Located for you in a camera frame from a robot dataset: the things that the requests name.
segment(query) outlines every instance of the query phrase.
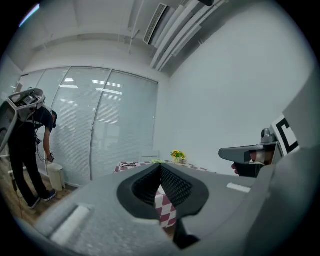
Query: wooden floor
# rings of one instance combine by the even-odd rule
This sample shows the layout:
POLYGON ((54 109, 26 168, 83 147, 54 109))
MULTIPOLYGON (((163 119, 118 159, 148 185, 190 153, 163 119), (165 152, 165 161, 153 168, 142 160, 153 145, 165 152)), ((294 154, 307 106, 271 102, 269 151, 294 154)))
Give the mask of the wooden floor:
MULTIPOLYGON (((25 220, 31 225, 34 225, 37 219, 51 206, 59 202, 61 199, 70 195, 75 188, 67 186, 63 191, 58 191, 57 195, 46 202, 44 200, 40 200, 40 202, 36 205, 34 209, 29 209, 26 201, 22 197, 20 191, 15 192, 11 178, 8 174, 10 171, 10 162, 6 158, 0 158, 0 191, 1 194, 6 201, 11 213, 14 217, 18 217, 20 219, 25 220)), ((31 182, 28 172, 24 171, 24 177, 32 190, 33 194, 36 195, 35 188, 31 182)), ((43 183, 48 190, 51 190, 51 184, 48 177, 42 177, 43 183)))

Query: white trash can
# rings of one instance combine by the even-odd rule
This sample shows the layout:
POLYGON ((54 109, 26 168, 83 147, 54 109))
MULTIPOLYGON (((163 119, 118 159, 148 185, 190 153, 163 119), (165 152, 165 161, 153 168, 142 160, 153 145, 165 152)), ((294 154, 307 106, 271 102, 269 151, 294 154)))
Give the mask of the white trash can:
POLYGON ((63 188, 66 188, 63 172, 64 169, 61 165, 53 162, 48 164, 46 169, 49 174, 51 186, 54 190, 62 191, 63 188))

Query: sneaker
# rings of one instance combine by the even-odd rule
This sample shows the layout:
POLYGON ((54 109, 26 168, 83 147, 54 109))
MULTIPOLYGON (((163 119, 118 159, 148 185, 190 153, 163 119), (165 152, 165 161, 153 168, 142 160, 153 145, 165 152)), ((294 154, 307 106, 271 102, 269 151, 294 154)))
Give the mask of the sneaker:
POLYGON ((36 205, 37 205, 39 202, 40 202, 40 197, 38 196, 38 197, 36 197, 35 203, 34 203, 33 205, 28 205, 28 208, 32 210, 33 208, 36 207, 36 205))
POLYGON ((49 201, 52 198, 54 198, 57 194, 57 191, 55 191, 54 189, 49 191, 49 197, 48 198, 43 198, 44 201, 49 201))

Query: black shirt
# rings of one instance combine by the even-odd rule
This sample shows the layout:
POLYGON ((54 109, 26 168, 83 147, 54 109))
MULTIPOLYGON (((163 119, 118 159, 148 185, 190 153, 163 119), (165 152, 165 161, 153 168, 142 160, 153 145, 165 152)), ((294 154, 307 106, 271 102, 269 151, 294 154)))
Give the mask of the black shirt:
POLYGON ((18 119, 8 141, 9 149, 36 151, 36 131, 42 126, 48 128, 50 132, 54 127, 54 119, 45 107, 39 108, 26 122, 18 119))

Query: red and white checkered cloth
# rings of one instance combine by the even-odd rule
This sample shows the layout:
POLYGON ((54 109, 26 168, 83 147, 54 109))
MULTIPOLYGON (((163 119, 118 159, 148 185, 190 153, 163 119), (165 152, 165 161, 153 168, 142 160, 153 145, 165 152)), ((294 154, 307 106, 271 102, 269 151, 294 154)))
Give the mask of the red and white checkered cloth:
MULTIPOLYGON (((136 167, 140 166, 146 166, 146 165, 151 165, 152 162, 120 162, 118 165, 115 167, 114 173, 120 173, 124 172, 136 167), (135 164, 135 166, 123 166, 124 165, 129 165, 129 164, 135 164)), ((202 172, 207 172, 207 169, 204 168, 198 168, 195 167, 193 164, 189 163, 176 163, 178 166, 183 166, 187 167, 193 170, 197 171, 202 171, 202 172)), ((176 208, 172 205, 170 202, 169 198, 167 197, 164 189, 160 185, 158 191, 156 192, 155 196, 155 209, 160 215, 160 225, 162 228, 169 228, 173 226, 176 223, 176 215, 177 211, 176 208)))

